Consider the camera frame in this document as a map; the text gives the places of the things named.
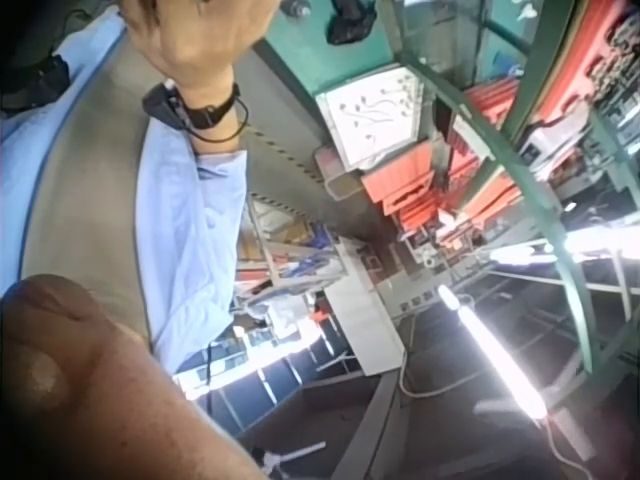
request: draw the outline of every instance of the forearm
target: forearm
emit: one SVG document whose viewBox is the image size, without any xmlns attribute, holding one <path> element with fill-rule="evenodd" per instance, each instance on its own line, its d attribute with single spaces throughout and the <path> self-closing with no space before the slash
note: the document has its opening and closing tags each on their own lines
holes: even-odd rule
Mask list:
<svg viewBox="0 0 640 480">
<path fill-rule="evenodd" d="M 178 86 L 178 90 L 187 106 L 191 109 L 204 108 L 209 105 L 216 107 L 231 96 L 233 82 L 233 69 L 229 67 L 217 78 L 212 78 L 206 88 L 194 90 Z M 196 130 L 200 137 L 209 141 L 191 135 L 191 144 L 198 155 L 233 153 L 240 148 L 239 135 L 235 135 L 239 128 L 240 123 L 234 108 L 215 127 L 207 130 Z"/>
</svg>

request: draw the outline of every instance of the light blue sleeve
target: light blue sleeve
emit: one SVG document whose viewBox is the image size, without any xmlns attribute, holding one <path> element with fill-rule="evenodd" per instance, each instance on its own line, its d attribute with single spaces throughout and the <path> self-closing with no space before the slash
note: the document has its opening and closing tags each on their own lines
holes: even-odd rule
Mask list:
<svg viewBox="0 0 640 480">
<path fill-rule="evenodd" d="M 84 87 L 124 32 L 117 8 L 69 35 L 56 53 L 69 65 L 71 85 L 57 102 L 2 122 L 0 168 L 0 295 L 20 276 L 26 226 L 40 172 Z"/>
<path fill-rule="evenodd" d="M 169 373 L 231 323 L 246 156 L 196 159 L 182 132 L 149 124 L 136 243 L 153 353 Z"/>
</svg>

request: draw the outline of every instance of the wristwatch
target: wristwatch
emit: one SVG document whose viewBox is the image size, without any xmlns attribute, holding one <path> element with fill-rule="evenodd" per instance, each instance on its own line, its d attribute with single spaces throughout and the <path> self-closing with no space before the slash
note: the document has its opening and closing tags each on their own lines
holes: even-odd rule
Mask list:
<svg viewBox="0 0 640 480">
<path fill-rule="evenodd" d="M 178 90 L 159 83 L 142 99 L 142 109 L 175 130 L 207 130 L 222 121 L 239 96 L 240 88 L 234 83 L 231 95 L 221 105 L 189 108 Z"/>
</svg>

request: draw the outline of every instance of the green work surface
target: green work surface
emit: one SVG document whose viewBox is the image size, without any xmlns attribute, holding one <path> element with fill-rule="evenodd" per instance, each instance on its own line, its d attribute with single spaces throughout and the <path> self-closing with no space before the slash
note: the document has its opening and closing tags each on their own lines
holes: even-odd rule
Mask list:
<svg viewBox="0 0 640 480">
<path fill-rule="evenodd" d="M 267 42 L 311 96 L 392 63 L 393 54 L 380 18 L 363 41 L 352 45 L 327 43 L 329 20 L 335 14 L 329 0 L 311 2 L 302 20 L 278 12 Z"/>
</svg>

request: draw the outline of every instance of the beige apron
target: beige apron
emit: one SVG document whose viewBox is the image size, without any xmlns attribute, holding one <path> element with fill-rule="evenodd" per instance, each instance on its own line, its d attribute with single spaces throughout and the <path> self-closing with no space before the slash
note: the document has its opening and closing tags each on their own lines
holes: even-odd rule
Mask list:
<svg viewBox="0 0 640 480">
<path fill-rule="evenodd" d="M 27 230 L 22 277 L 62 275 L 114 321 L 149 339 L 135 244 L 135 196 L 160 74 L 125 38 L 81 94 L 53 146 Z"/>
</svg>

